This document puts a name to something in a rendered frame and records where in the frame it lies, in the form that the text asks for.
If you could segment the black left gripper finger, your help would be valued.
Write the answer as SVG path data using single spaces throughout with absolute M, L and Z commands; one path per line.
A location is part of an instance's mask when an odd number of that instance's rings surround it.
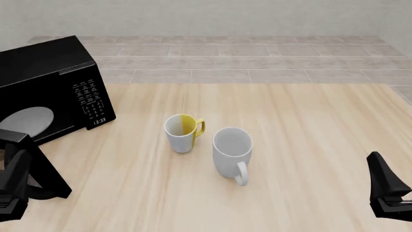
M 5 169 L 2 171 L 2 191 L 7 194 L 25 194 L 30 169 L 30 156 L 26 150 L 14 155 L 5 155 Z

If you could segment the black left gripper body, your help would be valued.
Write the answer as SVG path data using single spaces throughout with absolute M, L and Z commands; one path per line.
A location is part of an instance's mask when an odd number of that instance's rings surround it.
M 28 206 L 28 198 L 0 193 L 0 222 L 20 220 Z

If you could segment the black microwave oven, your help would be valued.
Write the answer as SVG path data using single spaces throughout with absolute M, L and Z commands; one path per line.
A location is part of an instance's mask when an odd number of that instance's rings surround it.
M 36 145 L 116 119 L 98 65 L 74 35 L 0 52 L 0 121 L 33 107 L 53 112 Z

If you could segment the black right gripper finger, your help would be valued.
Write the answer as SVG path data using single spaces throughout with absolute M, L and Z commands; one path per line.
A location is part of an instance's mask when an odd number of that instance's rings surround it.
M 370 199 L 403 197 L 412 192 L 412 189 L 391 170 L 379 152 L 371 152 L 366 160 L 371 179 Z

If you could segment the black microwave door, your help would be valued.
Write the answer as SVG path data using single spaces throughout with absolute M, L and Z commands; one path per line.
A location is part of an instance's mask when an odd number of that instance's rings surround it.
M 40 186 L 26 185 L 28 198 L 48 200 L 69 197 L 71 188 L 28 134 L 0 129 L 0 148 L 5 151 L 5 166 L 20 151 L 24 151 L 23 158 L 30 160 L 23 170 Z

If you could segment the grey round turntable plate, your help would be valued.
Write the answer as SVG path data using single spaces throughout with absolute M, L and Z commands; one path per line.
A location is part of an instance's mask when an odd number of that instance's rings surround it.
M 35 137 L 53 122 L 54 114 L 49 108 L 33 107 L 17 111 L 0 122 L 0 129 L 16 131 Z

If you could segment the yellow and white mug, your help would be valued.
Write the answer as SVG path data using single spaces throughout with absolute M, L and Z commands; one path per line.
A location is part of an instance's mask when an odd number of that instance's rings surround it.
M 205 131 L 205 120 L 184 113 L 170 116 L 164 123 L 170 147 L 178 153 L 190 152 L 197 137 Z

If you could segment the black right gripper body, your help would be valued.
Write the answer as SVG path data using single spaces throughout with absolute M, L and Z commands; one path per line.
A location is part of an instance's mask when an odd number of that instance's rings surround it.
M 370 206 L 377 218 L 389 218 L 412 222 L 412 200 L 403 200 L 401 194 L 396 196 L 380 196 L 370 194 Z

